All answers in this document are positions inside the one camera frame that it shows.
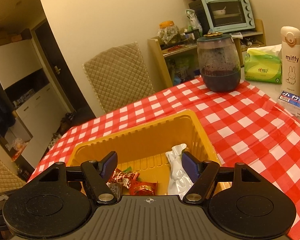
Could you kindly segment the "dark red candy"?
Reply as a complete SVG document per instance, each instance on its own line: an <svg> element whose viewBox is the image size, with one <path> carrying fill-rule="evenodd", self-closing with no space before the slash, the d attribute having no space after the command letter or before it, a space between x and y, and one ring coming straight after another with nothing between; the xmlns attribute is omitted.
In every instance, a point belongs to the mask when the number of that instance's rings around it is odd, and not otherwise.
<svg viewBox="0 0 300 240"><path fill-rule="evenodd" d="M127 174L125 174L119 168L116 168L114 170L113 174L110 176L110 179L108 180L108 183L121 184L125 188L129 189L133 181L134 180L129 180L128 179Z"/></svg>

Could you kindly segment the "white miffy bottle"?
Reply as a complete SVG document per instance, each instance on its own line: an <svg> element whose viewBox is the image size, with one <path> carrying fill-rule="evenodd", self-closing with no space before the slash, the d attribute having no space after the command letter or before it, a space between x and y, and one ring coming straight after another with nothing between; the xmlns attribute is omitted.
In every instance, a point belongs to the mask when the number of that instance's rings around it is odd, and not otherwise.
<svg viewBox="0 0 300 240"><path fill-rule="evenodd" d="M282 90L300 95L300 30L281 28Z"/></svg>

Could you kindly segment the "wooden shelf unit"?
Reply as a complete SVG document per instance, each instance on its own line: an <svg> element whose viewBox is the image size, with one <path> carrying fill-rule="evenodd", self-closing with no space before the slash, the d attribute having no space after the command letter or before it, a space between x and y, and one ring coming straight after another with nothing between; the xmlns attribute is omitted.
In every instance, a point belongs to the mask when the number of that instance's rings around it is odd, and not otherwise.
<svg viewBox="0 0 300 240"><path fill-rule="evenodd" d="M241 38L233 38L234 44L237 49L238 57L240 64L244 66L244 53L247 51L247 48L242 48L241 40L255 40L257 43L253 45L259 45L264 47L266 45L266 36L264 33L264 26L261 19L255 19L255 30L243 31L241 32ZM159 40L154 37L148 39L148 47L153 55L153 59L156 65L157 72L160 78L163 81L164 88L169 88L173 86L174 74L170 71L169 61L175 60L181 56L192 56L190 67L187 70L187 73L190 77L194 77L194 71L199 69L198 65L198 56L197 56L197 46L196 44L187 44L182 45L181 48L175 51L168 51L167 49L162 50L160 48Z"/></svg>

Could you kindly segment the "quilted beige side chair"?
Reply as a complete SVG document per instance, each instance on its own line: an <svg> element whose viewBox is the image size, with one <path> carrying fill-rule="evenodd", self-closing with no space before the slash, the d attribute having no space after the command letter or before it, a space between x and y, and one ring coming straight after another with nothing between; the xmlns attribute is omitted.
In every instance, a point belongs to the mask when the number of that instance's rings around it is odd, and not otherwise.
<svg viewBox="0 0 300 240"><path fill-rule="evenodd" d="M0 160L0 193L17 190L26 184Z"/></svg>

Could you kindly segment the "dark glass jar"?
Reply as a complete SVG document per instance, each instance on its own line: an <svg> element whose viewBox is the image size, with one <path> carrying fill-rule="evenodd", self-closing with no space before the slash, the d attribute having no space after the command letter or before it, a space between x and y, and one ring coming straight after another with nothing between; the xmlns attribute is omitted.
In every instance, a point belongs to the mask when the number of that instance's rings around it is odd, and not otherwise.
<svg viewBox="0 0 300 240"><path fill-rule="evenodd" d="M200 74L213 92L236 89L241 79L241 65L232 36L207 33L197 39Z"/></svg>

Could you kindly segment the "light blue toaster oven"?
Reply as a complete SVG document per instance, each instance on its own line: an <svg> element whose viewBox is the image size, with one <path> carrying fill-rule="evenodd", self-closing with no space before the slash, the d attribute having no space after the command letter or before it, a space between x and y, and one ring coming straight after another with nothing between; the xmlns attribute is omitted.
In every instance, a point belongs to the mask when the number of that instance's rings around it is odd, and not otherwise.
<svg viewBox="0 0 300 240"><path fill-rule="evenodd" d="M189 3L203 33L232 33L255 28L249 0L195 0Z"/></svg>

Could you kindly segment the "red square snack packet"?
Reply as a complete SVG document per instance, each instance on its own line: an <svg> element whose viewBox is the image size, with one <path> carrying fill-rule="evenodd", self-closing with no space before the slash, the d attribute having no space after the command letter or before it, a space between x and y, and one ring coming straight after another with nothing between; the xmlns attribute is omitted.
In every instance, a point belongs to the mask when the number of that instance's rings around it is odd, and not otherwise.
<svg viewBox="0 0 300 240"><path fill-rule="evenodd" d="M133 181L129 194L131 196L154 196L157 190L157 183L149 183L145 181Z"/></svg>

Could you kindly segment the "orange plastic tray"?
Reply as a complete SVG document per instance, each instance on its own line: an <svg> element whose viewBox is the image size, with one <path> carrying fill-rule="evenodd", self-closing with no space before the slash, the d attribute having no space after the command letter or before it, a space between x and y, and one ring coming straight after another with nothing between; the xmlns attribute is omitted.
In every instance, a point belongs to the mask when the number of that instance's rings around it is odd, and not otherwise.
<svg viewBox="0 0 300 240"><path fill-rule="evenodd" d="M143 181L157 183L157 194L166 195L170 164L165 155L173 146L186 144L200 161L219 162L217 153L196 114L185 110L75 146L68 166L87 160L101 160L109 152L117 153L118 168L131 167Z"/></svg>

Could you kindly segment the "quilted beige chair back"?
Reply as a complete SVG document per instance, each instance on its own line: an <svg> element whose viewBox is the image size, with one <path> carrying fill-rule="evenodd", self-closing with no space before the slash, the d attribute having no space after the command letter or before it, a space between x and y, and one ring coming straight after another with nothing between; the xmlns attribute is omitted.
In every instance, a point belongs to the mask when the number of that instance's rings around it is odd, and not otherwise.
<svg viewBox="0 0 300 240"><path fill-rule="evenodd" d="M155 93L137 42L109 48L83 64L104 113Z"/></svg>

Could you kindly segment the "orange lid snack jar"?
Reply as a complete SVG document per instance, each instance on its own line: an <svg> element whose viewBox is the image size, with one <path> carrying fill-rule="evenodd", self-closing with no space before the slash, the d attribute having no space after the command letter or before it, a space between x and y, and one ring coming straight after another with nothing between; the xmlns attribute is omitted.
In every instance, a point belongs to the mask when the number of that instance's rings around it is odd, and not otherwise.
<svg viewBox="0 0 300 240"><path fill-rule="evenodd" d="M179 28L173 21L165 21L159 24L158 37L167 46L177 44L181 41Z"/></svg>

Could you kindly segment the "green tissue pack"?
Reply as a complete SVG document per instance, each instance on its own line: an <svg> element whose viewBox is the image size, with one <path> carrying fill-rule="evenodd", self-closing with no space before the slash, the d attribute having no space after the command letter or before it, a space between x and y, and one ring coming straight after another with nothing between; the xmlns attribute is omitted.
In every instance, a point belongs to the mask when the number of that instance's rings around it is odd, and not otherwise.
<svg viewBox="0 0 300 240"><path fill-rule="evenodd" d="M282 60L280 44L248 48L244 58L244 75L249 81L282 83Z"/></svg>

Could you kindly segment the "blue white small box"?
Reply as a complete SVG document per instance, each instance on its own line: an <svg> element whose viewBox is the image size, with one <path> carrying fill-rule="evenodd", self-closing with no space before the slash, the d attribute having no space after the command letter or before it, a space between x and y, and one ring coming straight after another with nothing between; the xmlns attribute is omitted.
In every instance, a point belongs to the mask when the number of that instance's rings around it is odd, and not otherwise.
<svg viewBox="0 0 300 240"><path fill-rule="evenodd" d="M278 103L292 115L300 117L300 96L283 90L278 97Z"/></svg>

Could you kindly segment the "green candy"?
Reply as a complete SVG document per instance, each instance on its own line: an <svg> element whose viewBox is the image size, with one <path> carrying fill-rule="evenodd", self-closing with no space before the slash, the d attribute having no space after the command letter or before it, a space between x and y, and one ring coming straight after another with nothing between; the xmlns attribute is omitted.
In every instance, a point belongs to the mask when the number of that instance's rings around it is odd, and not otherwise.
<svg viewBox="0 0 300 240"><path fill-rule="evenodd" d="M129 180L136 180L136 181L140 180L139 172L134 172L131 166L123 170L123 172L127 174Z"/></svg>

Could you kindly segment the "dark wooden door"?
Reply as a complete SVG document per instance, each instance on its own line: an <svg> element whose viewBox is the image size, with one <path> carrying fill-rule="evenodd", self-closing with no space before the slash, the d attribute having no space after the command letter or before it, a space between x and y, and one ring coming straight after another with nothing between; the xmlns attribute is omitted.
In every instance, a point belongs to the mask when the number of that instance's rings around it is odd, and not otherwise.
<svg viewBox="0 0 300 240"><path fill-rule="evenodd" d="M94 119L95 115L74 80L48 21L40 22L31 33L46 75L67 111L58 131L64 134L70 128Z"/></svg>

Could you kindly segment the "white black snack packet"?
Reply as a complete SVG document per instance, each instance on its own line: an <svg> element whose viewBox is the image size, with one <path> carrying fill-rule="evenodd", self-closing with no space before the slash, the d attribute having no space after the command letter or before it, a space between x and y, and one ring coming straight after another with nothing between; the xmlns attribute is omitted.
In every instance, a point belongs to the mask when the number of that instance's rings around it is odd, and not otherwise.
<svg viewBox="0 0 300 240"><path fill-rule="evenodd" d="M178 195L180 199L183 199L185 194L192 187L193 182L185 172L182 166L182 153L187 148L185 143L175 145L165 155L170 164L170 177L167 188L168 195Z"/></svg>

